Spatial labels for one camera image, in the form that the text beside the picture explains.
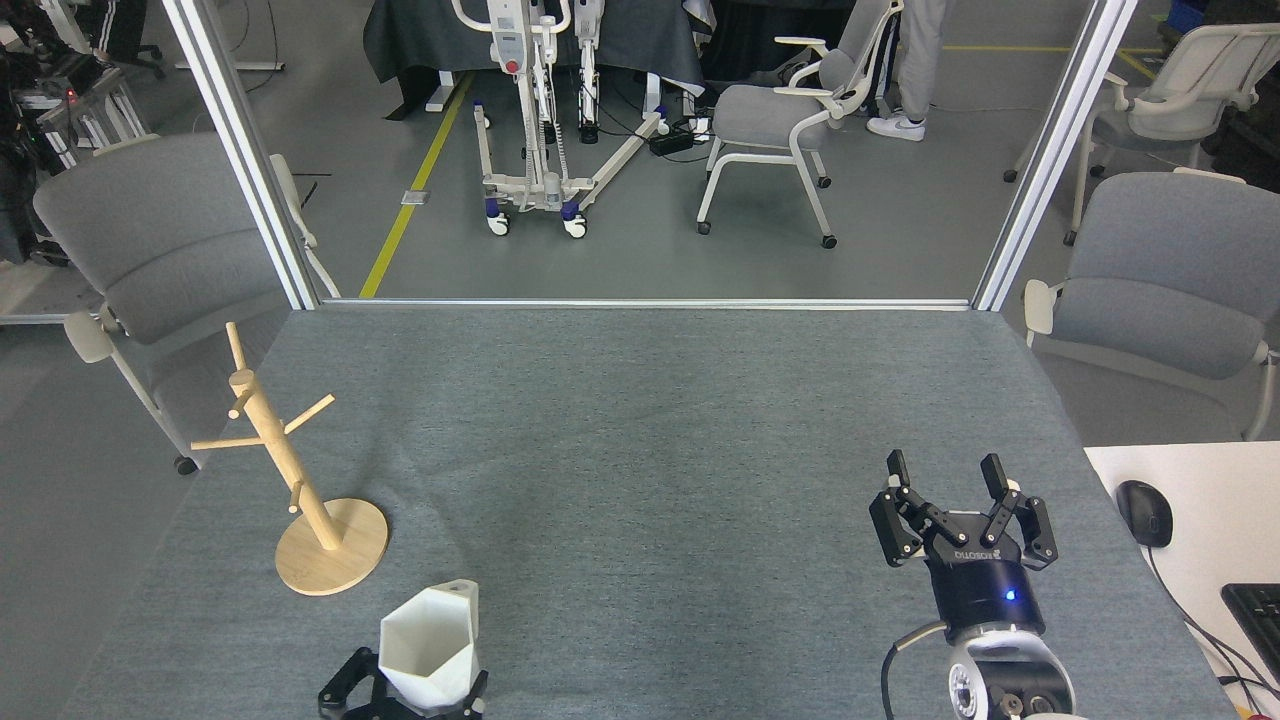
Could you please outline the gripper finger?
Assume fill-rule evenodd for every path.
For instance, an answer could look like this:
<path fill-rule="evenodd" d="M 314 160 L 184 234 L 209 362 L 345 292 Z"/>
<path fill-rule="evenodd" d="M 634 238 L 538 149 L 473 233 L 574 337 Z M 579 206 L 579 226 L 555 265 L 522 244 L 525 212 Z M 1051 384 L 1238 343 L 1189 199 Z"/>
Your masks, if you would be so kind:
<path fill-rule="evenodd" d="M 1011 480 L 997 454 L 986 455 L 980 470 L 988 495 L 995 501 L 986 528 L 978 533 L 980 543 L 993 548 L 1005 536 L 1010 519 L 1016 518 L 1023 537 L 1021 564 L 1034 571 L 1043 570 L 1059 557 L 1047 503 L 1041 497 L 1027 495 Z"/>
<path fill-rule="evenodd" d="M 372 679 L 370 701 L 349 708 L 351 693 L 367 678 Z M 317 714 L 320 719 L 380 719 L 385 698 L 387 679 L 378 666 L 378 655 L 370 648 L 357 648 L 317 693 Z"/>
<path fill-rule="evenodd" d="M 950 541 L 951 521 L 945 511 L 927 502 L 910 487 L 902 450 L 892 450 L 886 465 L 890 478 L 872 500 L 869 514 L 886 562 L 901 566 L 925 543 L 925 528 L 933 527 Z"/>
<path fill-rule="evenodd" d="M 440 712 L 440 719 L 483 719 L 485 703 L 483 693 L 486 689 L 489 671 L 480 670 L 467 694 L 457 703 Z"/>

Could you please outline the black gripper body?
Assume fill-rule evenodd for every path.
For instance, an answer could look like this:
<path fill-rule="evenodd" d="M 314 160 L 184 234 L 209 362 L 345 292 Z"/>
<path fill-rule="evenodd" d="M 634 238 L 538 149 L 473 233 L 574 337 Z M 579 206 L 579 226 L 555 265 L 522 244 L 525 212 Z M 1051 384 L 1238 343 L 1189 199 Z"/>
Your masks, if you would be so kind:
<path fill-rule="evenodd" d="M 1044 619 L 1021 565 L 1021 547 L 1001 534 L 986 547 L 989 519 L 979 512 L 945 512 L 943 516 L 966 537 L 956 546 L 942 536 L 942 527 L 925 529 L 925 565 L 929 568 L 940 619 L 947 624 L 946 641 L 959 641 L 978 626 L 1015 626 L 1037 635 Z"/>

